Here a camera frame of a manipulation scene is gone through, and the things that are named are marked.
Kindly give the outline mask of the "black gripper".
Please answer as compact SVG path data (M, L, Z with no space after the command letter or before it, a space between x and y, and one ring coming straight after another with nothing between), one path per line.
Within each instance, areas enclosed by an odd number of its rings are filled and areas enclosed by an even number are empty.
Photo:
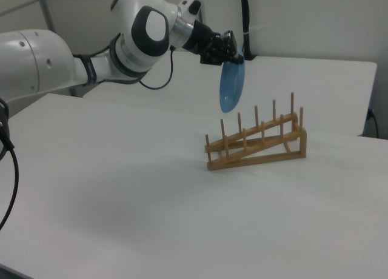
M244 63L244 55L238 53L236 39L231 30L220 34L197 20L187 40L187 51L199 55L201 64Z

